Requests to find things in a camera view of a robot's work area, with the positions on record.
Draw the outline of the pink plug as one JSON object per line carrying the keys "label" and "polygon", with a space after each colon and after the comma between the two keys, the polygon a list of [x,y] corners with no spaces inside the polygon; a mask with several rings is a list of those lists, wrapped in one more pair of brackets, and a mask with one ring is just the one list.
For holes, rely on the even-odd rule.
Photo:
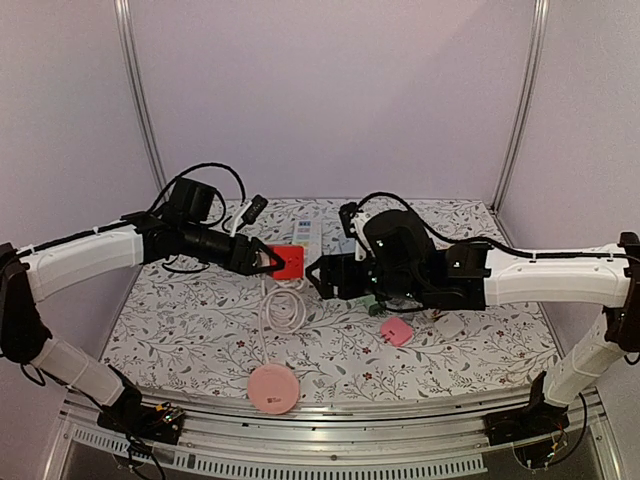
{"label": "pink plug", "polygon": [[380,326],[380,335],[385,342],[401,347],[412,339],[413,329],[401,318],[392,317]]}

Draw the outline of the round pink socket base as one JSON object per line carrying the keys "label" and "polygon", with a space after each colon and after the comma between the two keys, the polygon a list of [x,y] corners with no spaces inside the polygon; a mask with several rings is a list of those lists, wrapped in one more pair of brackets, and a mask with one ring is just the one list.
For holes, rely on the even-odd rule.
{"label": "round pink socket base", "polygon": [[249,376],[247,394],[259,411],[272,415],[289,412],[300,397],[300,383],[293,371],[281,364],[269,363]]}

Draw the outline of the red cube socket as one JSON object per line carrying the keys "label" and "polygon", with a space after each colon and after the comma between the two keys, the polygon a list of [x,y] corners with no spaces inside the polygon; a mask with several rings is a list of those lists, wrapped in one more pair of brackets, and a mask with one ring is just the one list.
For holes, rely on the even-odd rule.
{"label": "red cube socket", "polygon": [[302,279],[304,276],[304,247],[300,245],[271,245],[270,248],[281,257],[284,268],[271,273],[276,281]]}

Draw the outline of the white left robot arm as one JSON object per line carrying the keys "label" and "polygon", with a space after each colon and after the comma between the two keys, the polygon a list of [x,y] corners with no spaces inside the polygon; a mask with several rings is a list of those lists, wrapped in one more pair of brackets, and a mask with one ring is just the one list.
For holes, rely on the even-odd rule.
{"label": "white left robot arm", "polygon": [[1,247],[1,354],[31,366],[90,397],[128,434],[148,426],[141,394],[126,376],[63,340],[39,311],[41,303],[118,271],[170,257],[190,257],[242,276],[280,271],[285,262],[271,247],[240,233],[267,204],[257,195],[232,217],[230,231],[206,221],[218,191],[178,178],[158,206],[122,216],[105,226],[39,246]]}

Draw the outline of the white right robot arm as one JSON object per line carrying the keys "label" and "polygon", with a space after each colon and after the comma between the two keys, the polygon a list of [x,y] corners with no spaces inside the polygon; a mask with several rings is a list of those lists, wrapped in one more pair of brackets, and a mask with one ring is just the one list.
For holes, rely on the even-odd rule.
{"label": "white right robot arm", "polygon": [[517,427],[537,436],[614,362],[639,350],[639,241],[631,232],[586,251],[515,250],[486,237],[435,246],[411,210],[373,216],[356,204],[340,210],[351,254],[322,255],[305,271],[324,299],[373,295],[408,300],[416,310],[480,311],[525,302],[586,303],[603,312],[567,358],[542,374]]}

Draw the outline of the green plug adapter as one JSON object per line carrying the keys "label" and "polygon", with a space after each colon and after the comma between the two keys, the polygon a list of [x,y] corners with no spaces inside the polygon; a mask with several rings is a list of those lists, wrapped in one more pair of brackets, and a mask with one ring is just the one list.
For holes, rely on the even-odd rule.
{"label": "green plug adapter", "polygon": [[386,307],[373,295],[365,296],[357,300],[357,303],[364,308],[371,317],[381,317],[386,314]]}

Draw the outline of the white multicolour power strip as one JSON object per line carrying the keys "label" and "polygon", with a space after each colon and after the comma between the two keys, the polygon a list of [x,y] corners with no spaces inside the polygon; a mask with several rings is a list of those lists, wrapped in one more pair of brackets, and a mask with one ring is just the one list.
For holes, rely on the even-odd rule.
{"label": "white multicolour power strip", "polygon": [[311,265],[322,255],[322,223],[311,219],[297,220],[292,244],[304,249],[304,265]]}

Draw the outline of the white plug adapter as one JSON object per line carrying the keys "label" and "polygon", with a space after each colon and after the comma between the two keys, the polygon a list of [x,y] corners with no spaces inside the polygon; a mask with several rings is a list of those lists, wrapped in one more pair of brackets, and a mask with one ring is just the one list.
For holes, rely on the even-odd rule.
{"label": "white plug adapter", "polygon": [[434,312],[431,319],[434,330],[445,339],[455,337],[465,328],[464,321],[454,312]]}

